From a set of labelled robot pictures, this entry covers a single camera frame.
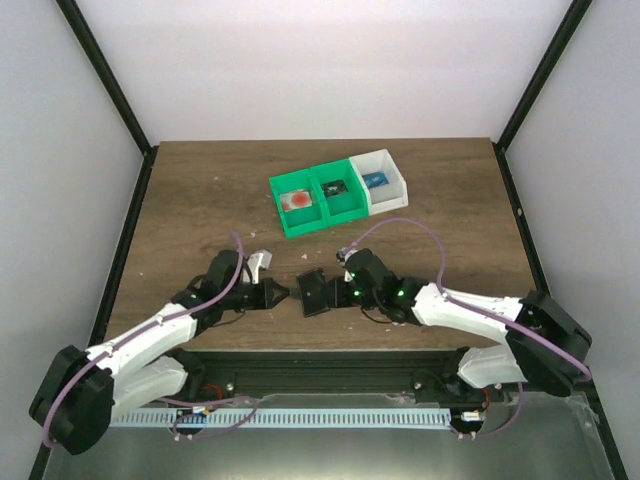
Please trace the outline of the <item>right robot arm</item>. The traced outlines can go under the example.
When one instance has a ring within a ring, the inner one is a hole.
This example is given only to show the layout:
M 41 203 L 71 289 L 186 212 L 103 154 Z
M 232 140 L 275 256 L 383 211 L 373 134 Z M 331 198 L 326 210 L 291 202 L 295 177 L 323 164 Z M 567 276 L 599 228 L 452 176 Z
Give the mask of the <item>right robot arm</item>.
M 346 247 L 336 257 L 344 273 L 329 283 L 331 308 L 377 310 L 391 323 L 449 328 L 493 341 L 491 347 L 467 348 L 457 369 L 445 376 L 445 393 L 455 402 L 506 383 L 566 397 L 589 378 L 591 335 L 546 292 L 487 297 L 399 277 L 369 249 Z

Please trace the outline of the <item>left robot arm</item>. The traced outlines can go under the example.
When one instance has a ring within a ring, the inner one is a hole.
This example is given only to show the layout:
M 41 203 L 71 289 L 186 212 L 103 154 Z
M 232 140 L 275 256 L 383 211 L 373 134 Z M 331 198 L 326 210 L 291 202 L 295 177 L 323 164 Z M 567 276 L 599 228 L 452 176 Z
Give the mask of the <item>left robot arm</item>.
M 125 333 L 81 350 L 69 345 L 52 360 L 29 407 L 45 445 L 77 455 L 111 422 L 154 401 L 196 402 L 205 367 L 183 344 L 215 327 L 225 312 L 270 310 L 290 291 L 262 277 L 272 255 L 222 250 L 157 313 Z

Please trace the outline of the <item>black leather card holder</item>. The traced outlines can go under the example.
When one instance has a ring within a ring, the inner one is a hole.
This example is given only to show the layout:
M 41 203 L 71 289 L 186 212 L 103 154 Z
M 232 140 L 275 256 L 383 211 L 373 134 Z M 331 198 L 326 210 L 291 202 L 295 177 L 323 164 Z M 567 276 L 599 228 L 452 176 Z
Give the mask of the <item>black leather card holder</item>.
M 310 318 L 330 310 L 327 282 L 322 268 L 317 268 L 296 277 L 302 314 Z

